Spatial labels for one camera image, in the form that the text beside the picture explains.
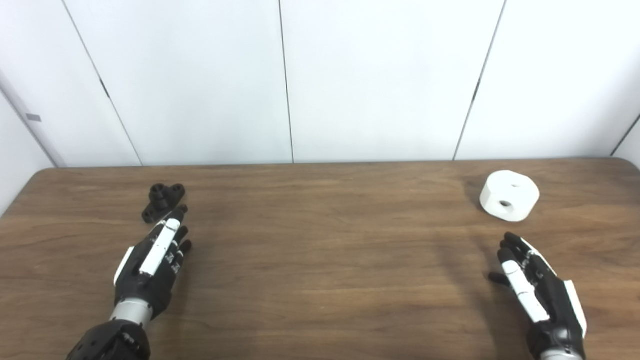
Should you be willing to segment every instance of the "black mechanical part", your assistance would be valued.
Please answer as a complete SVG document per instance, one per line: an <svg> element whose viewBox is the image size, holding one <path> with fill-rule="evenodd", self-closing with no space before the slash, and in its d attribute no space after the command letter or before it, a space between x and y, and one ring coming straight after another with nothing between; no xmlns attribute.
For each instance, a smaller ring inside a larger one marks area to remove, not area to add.
<svg viewBox="0 0 640 360"><path fill-rule="evenodd" d="M536 296L551 319L531 325L527 335L531 354L539 359L548 349L561 348L567 354L578 353L586 360L582 327L575 316L564 282L556 276L545 275L536 287Z"/></svg>
<svg viewBox="0 0 640 360"><path fill-rule="evenodd" d="M142 327L114 320L87 331L67 360L148 360L149 340Z"/></svg>
<svg viewBox="0 0 640 360"><path fill-rule="evenodd" d="M151 186L149 191L149 200L151 202L142 211L142 220L147 224L152 224L162 219L178 206L184 194L186 194L186 191L182 184L173 186L155 184Z"/></svg>
<svg viewBox="0 0 640 360"><path fill-rule="evenodd" d="M170 217L178 218L182 221L184 213L187 210L188 208L185 205L182 205L174 210ZM164 225L157 225L143 241L135 246L129 256L129 259L122 268L120 276L116 280L114 305L117 305L119 302L129 298L142 299L148 302L153 309L152 320L164 312L164 310L169 306L177 271L180 269L183 262L182 256L179 256L178 254L178 251L183 249L183 246L180 246L179 248L174 247L173 252L167 253L167 256L162 260L159 268L153 276L140 272L142 263L146 260L151 248L154 246L156 238L160 235L163 228ZM185 227L181 227L177 231L174 241L179 244L187 233L188 230ZM185 244L188 244L187 247L190 249L191 241L184 240L182 245Z"/></svg>

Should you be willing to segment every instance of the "wood grain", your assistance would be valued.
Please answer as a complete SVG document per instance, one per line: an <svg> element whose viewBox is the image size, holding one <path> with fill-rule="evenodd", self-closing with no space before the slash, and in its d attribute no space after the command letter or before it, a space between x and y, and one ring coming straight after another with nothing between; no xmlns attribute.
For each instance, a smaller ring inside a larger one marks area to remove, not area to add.
<svg viewBox="0 0 640 360"><path fill-rule="evenodd" d="M501 169L540 188L522 223L477 203ZM44 170L0 219L0 358L63 359L106 320L157 182L185 185L194 249L154 360L528 359L483 277L505 231L575 281L590 360L640 359L640 173L616 159Z"/></svg>

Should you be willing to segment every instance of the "white cylindrical object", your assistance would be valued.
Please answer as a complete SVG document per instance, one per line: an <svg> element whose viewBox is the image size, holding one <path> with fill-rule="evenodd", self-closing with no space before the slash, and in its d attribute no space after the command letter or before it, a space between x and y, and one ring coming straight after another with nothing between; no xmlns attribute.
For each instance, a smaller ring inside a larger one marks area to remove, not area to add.
<svg viewBox="0 0 640 360"><path fill-rule="evenodd" d="M505 221L526 219L540 198L536 183L528 177L509 170L489 175L480 194L484 210Z"/></svg>

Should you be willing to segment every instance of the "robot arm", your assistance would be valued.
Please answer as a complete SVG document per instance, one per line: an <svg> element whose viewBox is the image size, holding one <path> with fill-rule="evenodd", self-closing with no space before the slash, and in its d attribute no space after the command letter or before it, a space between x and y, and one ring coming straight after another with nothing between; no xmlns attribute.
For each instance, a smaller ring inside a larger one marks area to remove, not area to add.
<svg viewBox="0 0 640 360"><path fill-rule="evenodd" d="M171 301L171 290L191 241L182 239L186 206L172 211L125 254L114 278L115 308L109 321L83 336L67 360L148 360L145 328Z"/></svg>
<svg viewBox="0 0 640 360"><path fill-rule="evenodd" d="M587 321L572 281L558 278L547 260L523 238L506 233L498 259L504 274L489 280L509 286L531 320L529 351L537 360L586 360Z"/></svg>

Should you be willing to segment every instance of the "robotic hand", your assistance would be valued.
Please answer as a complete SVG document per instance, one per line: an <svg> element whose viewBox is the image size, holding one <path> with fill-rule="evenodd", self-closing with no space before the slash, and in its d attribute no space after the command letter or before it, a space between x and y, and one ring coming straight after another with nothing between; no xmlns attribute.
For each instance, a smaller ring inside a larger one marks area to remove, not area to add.
<svg viewBox="0 0 640 360"><path fill-rule="evenodd" d="M67 360L148 360L145 328L166 310L191 241L182 239L186 206L173 210L125 254L114 278L115 308L110 320L83 336Z"/></svg>
<svg viewBox="0 0 640 360"><path fill-rule="evenodd" d="M506 233L498 259L504 274L489 280L510 287L529 315L529 351L536 360L586 360L587 321L572 281L562 281L523 238Z"/></svg>

